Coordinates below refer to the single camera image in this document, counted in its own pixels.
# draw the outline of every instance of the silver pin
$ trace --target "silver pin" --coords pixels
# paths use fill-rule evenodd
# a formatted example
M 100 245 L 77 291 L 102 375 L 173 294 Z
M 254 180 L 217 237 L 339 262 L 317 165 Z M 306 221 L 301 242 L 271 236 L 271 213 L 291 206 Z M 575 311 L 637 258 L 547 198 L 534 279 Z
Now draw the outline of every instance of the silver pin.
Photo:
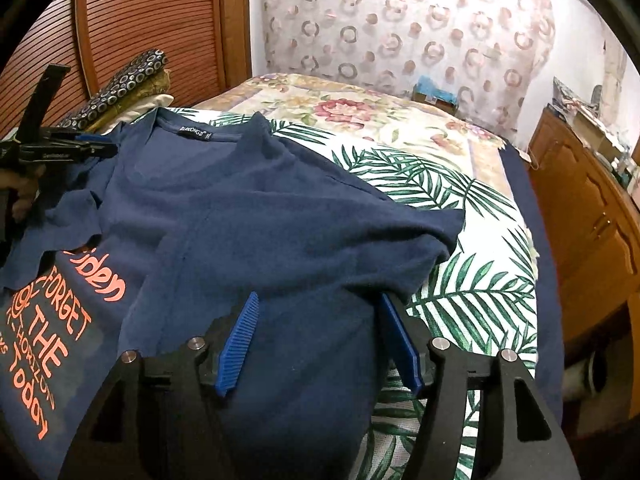
M 433 345 L 434 348 L 437 348 L 438 350 L 446 350 L 451 346 L 451 343 L 449 342 L 449 340 L 443 337 L 433 338 L 433 341 L 431 341 L 431 344 Z
M 500 355 L 505 361 L 508 361 L 510 363 L 513 363 L 518 358 L 518 354 L 516 354 L 516 352 L 514 352 L 510 348 L 505 348 L 504 350 L 502 350 L 500 352 Z
M 200 350 L 204 346 L 204 339 L 200 336 L 192 337 L 187 342 L 187 346 L 191 348 L 191 350 Z
M 133 361 L 136 360 L 136 351 L 127 350 L 126 352 L 123 352 L 122 355 L 120 356 L 120 359 L 124 364 L 128 365 L 129 363 L 132 363 Z

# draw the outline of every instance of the t-shirt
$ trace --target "t-shirt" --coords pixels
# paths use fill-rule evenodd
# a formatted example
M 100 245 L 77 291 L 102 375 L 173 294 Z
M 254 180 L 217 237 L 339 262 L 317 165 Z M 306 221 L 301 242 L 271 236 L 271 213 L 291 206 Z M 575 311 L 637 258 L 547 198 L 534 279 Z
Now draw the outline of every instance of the t-shirt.
M 387 364 L 370 298 L 407 300 L 449 257 L 463 212 L 397 204 L 259 114 L 215 128 L 158 109 L 111 137 L 114 159 L 44 183 L 0 271 L 17 290 L 0 407 L 28 463 L 56 478 L 121 352 L 172 351 L 255 290 L 255 335 L 220 412 L 239 474 L 346 476 Z

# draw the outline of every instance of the pillow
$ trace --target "pillow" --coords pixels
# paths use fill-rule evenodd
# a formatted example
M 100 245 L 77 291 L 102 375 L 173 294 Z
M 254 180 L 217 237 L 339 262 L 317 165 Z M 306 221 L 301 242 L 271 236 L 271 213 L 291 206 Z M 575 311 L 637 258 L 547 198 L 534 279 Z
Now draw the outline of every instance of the pillow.
M 106 126 L 101 126 L 100 128 L 96 128 L 93 131 L 101 135 L 108 134 L 116 127 L 119 122 L 130 123 L 138 117 L 143 116 L 153 108 L 167 107 L 173 102 L 173 100 L 174 96 L 169 94 L 149 95 L 148 97 L 143 97 L 131 108 L 127 108 L 119 115 L 117 115 L 117 117 L 114 118 L 114 120 L 109 124 L 107 124 Z
M 105 128 L 107 124 L 113 123 L 118 115 L 135 106 L 140 99 L 158 94 L 166 94 L 170 84 L 170 72 L 168 70 L 161 70 L 159 73 L 154 74 L 145 82 L 135 87 L 114 105 L 108 107 L 98 119 L 87 124 L 87 126 L 82 129 L 87 132 L 96 132 L 97 130 Z
M 67 114 L 58 126 L 84 130 L 128 92 L 162 70 L 166 62 L 167 58 L 162 50 L 152 48 L 139 54 L 95 93 L 80 110 Z

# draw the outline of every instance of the mattress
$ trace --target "mattress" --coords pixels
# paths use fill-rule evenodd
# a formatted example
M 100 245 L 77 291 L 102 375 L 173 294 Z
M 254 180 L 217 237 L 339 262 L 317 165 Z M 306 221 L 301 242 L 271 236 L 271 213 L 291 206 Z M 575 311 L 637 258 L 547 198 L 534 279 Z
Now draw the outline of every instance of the mattress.
M 194 109 L 174 110 L 210 124 L 259 111 L 275 135 L 321 153 L 398 202 L 464 208 L 456 253 L 408 312 L 466 350 L 517 351 L 559 416 L 562 339 L 552 260 L 526 171 L 500 137 L 429 105 L 295 74 L 253 78 Z M 400 478 L 423 411 L 391 367 L 351 477 Z M 478 411 L 478 392 L 470 392 L 456 478 L 471 476 Z

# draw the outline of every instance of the floral blanket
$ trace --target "floral blanket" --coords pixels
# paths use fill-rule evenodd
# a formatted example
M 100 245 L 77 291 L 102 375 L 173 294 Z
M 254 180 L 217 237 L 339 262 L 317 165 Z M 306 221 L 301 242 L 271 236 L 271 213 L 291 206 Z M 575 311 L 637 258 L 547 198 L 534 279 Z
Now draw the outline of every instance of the floral blanket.
M 357 105 L 345 106 L 350 111 L 359 109 Z M 194 121 L 220 126 L 250 118 L 249 114 L 172 109 Z M 433 335 L 444 336 L 460 348 L 490 355 L 501 348 L 511 348 L 533 374 L 537 358 L 534 250 L 513 200 L 479 178 L 452 168 L 441 152 L 416 155 L 320 129 L 319 125 L 325 123 L 318 120 L 311 126 L 271 118 L 274 135 L 289 137 L 320 153 L 396 202 L 422 209 L 466 211 L 454 254 L 434 268 L 412 297 L 408 312 L 420 317 Z M 470 478 L 478 436 L 479 393 L 469 392 L 467 399 L 456 480 Z M 415 445 L 425 404 L 412 397 L 402 386 L 398 371 L 391 367 L 362 441 L 352 480 L 401 478 Z
M 198 104 L 204 110 L 261 112 L 439 160 L 512 198 L 498 149 L 504 141 L 436 107 L 299 74 L 269 74 Z

